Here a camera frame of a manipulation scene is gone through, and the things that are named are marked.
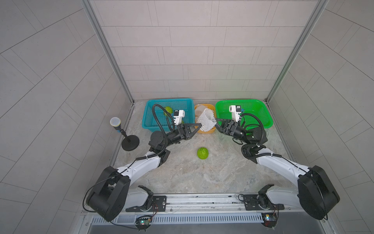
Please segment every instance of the black cable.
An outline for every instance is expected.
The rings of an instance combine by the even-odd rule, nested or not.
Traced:
[[[96,185],[98,185],[99,183],[102,183],[102,182],[104,182],[104,181],[107,181],[107,180],[109,180],[109,179],[112,179],[112,178],[114,178],[114,177],[116,177],[116,176],[121,175],[123,172],[125,172],[127,169],[129,169],[129,168],[131,167],[131,165],[134,164],[134,162],[132,162],[132,163],[130,164],[130,166],[128,166],[126,169],[124,169],[121,173],[116,174],[116,175],[114,175],[114,176],[111,176],[111,177],[109,177],[109,178],[107,178],[107,179],[105,179],[105,180],[102,180],[102,181],[100,181],[100,182],[97,182],[96,184],[92,185],[89,189],[87,189],[86,194],[85,194],[85,196],[84,196],[84,198],[83,198],[83,202],[82,202],[83,210],[85,210],[85,211],[87,211],[87,212],[96,213],[96,211],[87,210],[87,209],[85,208],[85,199],[86,199],[86,196],[87,196],[88,192],[89,192],[93,187],[95,187]]]
[[[138,228],[132,228],[132,227],[128,227],[128,226],[125,226],[125,225],[120,225],[120,224],[115,224],[113,223],[112,221],[110,221],[112,224],[116,225],[116,226],[120,226],[120,227],[124,227],[124,228],[130,228],[130,229],[135,229],[135,230],[139,230]]]

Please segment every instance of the yellow tray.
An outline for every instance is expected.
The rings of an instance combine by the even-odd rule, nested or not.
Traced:
[[[210,104],[200,104],[200,105],[203,105],[203,106],[206,106],[207,108],[213,110],[213,113],[214,113],[214,117],[217,118],[217,114],[215,112],[215,107],[213,105],[210,105]],[[198,133],[204,133],[204,134],[208,134],[208,133],[213,133],[215,131],[215,127],[213,127],[212,129],[210,129],[209,131],[207,132],[203,132],[201,130],[197,131]]]

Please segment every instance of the metal frame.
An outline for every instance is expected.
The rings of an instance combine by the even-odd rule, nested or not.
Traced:
[[[280,86],[283,78],[286,76],[289,68],[291,67],[292,63],[294,62],[296,56],[300,52],[302,46],[304,45],[306,39],[308,38],[310,32],[312,31],[314,25],[316,24],[317,20],[321,16],[323,10],[325,9],[325,6],[327,4],[328,0],[319,0],[317,5],[315,6],[311,16],[308,19],[308,22],[306,23],[302,33],[300,34],[299,39],[297,40],[294,48],[292,49],[290,55],[287,58],[286,63],[284,64],[277,80],[275,81],[271,91],[269,92],[269,95],[266,98],[267,102],[270,102],[273,98],[275,92],[277,91],[278,87]]]
[[[118,67],[118,64],[116,62],[116,59],[114,58],[114,55],[112,53],[112,50],[110,49],[110,46],[108,44],[108,41],[106,40],[106,37],[100,27],[99,21],[97,20],[95,13],[92,9],[91,3],[89,0],[82,0],[82,6],[83,9],[85,10],[89,21],[92,24],[92,27],[104,49],[105,54],[108,57],[109,63],[112,66],[114,73],[117,75],[117,78],[122,86],[122,88],[125,90],[126,95],[129,97],[131,105],[134,104],[134,99],[131,96],[131,93],[129,91],[129,88],[126,85],[125,79],[123,78],[123,75],[121,73],[121,70]]]

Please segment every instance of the mounting plate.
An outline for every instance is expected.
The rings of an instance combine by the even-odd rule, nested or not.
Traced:
[[[244,203],[244,206],[245,206],[245,210],[264,210],[262,209],[256,202],[255,200],[257,200],[257,196],[258,194],[244,194],[243,196],[243,200],[245,201],[250,201],[250,202],[247,202],[247,203]],[[277,209],[278,210],[284,210],[284,205],[283,204],[277,204],[275,205],[277,206]]]
[[[152,203],[155,203],[158,207],[157,212],[164,212],[166,210],[166,196],[153,196]],[[143,212],[140,206],[133,206],[126,209],[126,212]]]

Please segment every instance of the green ball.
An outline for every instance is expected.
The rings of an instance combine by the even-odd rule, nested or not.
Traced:
[[[165,110],[169,112],[170,114],[173,114],[173,109],[170,106],[165,107]]]
[[[200,159],[206,159],[209,155],[208,149],[205,147],[201,147],[200,149],[197,150],[197,156]]]

